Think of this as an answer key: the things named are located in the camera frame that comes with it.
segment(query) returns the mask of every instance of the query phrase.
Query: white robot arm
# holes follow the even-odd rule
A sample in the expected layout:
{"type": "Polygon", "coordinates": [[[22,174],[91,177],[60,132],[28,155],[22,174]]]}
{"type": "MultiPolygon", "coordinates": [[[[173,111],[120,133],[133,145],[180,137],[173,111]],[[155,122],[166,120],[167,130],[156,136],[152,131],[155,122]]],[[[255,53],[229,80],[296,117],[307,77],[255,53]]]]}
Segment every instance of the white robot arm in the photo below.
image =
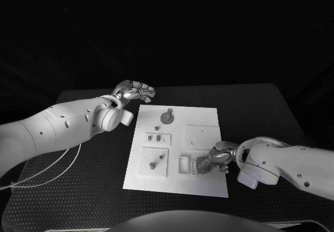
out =
{"type": "Polygon", "coordinates": [[[132,99],[150,102],[155,95],[153,87],[127,80],[111,95],[57,104],[31,118],[0,125],[0,177],[35,156],[78,146],[120,123],[129,126],[134,115],[124,106],[132,99]]]}
{"type": "Polygon", "coordinates": [[[293,185],[334,200],[334,152],[258,137],[241,145],[221,141],[198,165],[199,173],[219,168],[229,173],[228,164],[237,161],[241,168],[238,181],[252,189],[258,182],[275,185],[283,176],[293,185]]]}

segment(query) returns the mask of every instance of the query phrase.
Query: textured table surface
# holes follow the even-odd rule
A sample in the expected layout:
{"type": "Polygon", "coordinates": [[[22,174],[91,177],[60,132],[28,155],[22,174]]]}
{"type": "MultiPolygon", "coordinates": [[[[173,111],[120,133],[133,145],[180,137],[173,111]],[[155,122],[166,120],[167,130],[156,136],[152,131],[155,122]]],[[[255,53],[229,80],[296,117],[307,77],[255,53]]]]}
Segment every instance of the textured table surface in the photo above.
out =
{"type": "MultiPolygon", "coordinates": [[[[152,104],[218,108],[222,140],[242,143],[258,136],[291,145],[310,145],[278,88],[273,84],[159,87],[152,104]]],[[[58,103],[110,94],[111,89],[65,91],[58,103]]],[[[42,232],[111,228],[126,220],[166,210],[205,210],[260,222],[314,220],[334,231],[334,202],[300,191],[280,178],[275,186],[260,183],[254,190],[237,178],[231,163],[227,176],[229,198],[123,189],[137,115],[143,101],[126,109],[134,113],[127,127],[104,132],[83,144],[78,160],[49,184],[18,188],[2,222],[8,232],[42,232]]],[[[71,149],[61,162],[26,185],[51,180],[68,167],[78,151],[71,149]]],[[[26,163],[21,179],[39,172],[64,152],[44,154],[26,163]]]]}

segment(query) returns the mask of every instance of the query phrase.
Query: cable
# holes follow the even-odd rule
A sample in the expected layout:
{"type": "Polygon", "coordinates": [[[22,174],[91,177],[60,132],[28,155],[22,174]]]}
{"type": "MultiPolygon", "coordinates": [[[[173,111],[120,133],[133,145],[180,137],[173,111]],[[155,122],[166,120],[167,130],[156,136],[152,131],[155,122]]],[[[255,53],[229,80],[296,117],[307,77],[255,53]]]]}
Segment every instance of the cable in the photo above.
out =
{"type": "Polygon", "coordinates": [[[32,187],[38,187],[38,186],[45,185],[45,184],[48,184],[49,182],[52,182],[52,181],[68,171],[68,169],[71,168],[71,166],[72,166],[72,164],[74,164],[74,162],[75,162],[75,160],[77,160],[77,157],[78,157],[78,154],[80,154],[80,151],[81,151],[81,147],[83,147],[83,145],[80,144],[78,153],[77,153],[75,159],[74,159],[72,163],[70,164],[68,168],[65,169],[65,171],[64,171],[52,180],[49,180],[48,182],[45,182],[45,183],[42,183],[42,184],[39,184],[39,185],[34,185],[34,186],[16,186],[16,185],[19,185],[21,183],[24,183],[25,181],[31,180],[31,179],[32,179],[34,177],[36,177],[39,174],[42,174],[42,173],[58,163],[58,161],[62,159],[62,157],[64,157],[65,154],[68,153],[70,149],[65,151],[65,153],[62,154],[62,156],[58,158],[58,160],[51,164],[51,166],[49,166],[48,168],[45,168],[39,173],[36,173],[34,176],[31,176],[29,178],[26,178],[26,179],[22,180],[22,181],[19,181],[18,183],[15,183],[15,184],[12,184],[12,185],[9,185],[9,186],[0,187],[0,190],[8,189],[8,188],[32,188],[32,187]]]}

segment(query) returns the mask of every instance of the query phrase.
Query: black background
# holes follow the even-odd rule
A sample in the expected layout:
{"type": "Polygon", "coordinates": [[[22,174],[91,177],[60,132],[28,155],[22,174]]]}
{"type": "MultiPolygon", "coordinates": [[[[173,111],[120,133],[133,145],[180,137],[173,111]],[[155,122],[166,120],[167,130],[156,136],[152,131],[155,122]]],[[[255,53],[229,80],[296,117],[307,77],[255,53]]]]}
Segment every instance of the black background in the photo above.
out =
{"type": "Polygon", "coordinates": [[[12,1],[0,21],[0,124],[42,111],[64,90],[126,79],[155,87],[275,83],[309,138],[334,148],[333,1],[12,1]]]}

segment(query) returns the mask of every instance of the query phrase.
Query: table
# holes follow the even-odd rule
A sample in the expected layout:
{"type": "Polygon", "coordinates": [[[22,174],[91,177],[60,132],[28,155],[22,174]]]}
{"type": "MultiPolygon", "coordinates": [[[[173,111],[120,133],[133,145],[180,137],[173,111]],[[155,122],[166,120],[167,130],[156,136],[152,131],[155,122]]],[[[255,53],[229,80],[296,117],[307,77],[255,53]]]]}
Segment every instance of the table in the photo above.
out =
{"type": "MultiPolygon", "coordinates": [[[[218,108],[222,140],[242,143],[258,136],[290,145],[310,145],[284,97],[274,84],[159,87],[152,104],[218,108]]],[[[58,103],[111,93],[111,89],[65,91],[58,103]]],[[[205,210],[260,222],[314,220],[334,231],[334,201],[300,191],[280,178],[275,186],[260,183],[254,190],[237,178],[239,168],[229,165],[229,198],[205,197],[123,189],[137,115],[143,101],[126,109],[134,113],[127,127],[120,124],[83,144],[68,172],[38,188],[18,188],[5,213],[6,232],[42,232],[111,228],[126,220],[166,210],[205,210]]],[[[68,167],[78,147],[26,185],[44,183],[68,167]]],[[[64,152],[44,154],[26,163],[21,179],[39,172],[64,152]]]]}

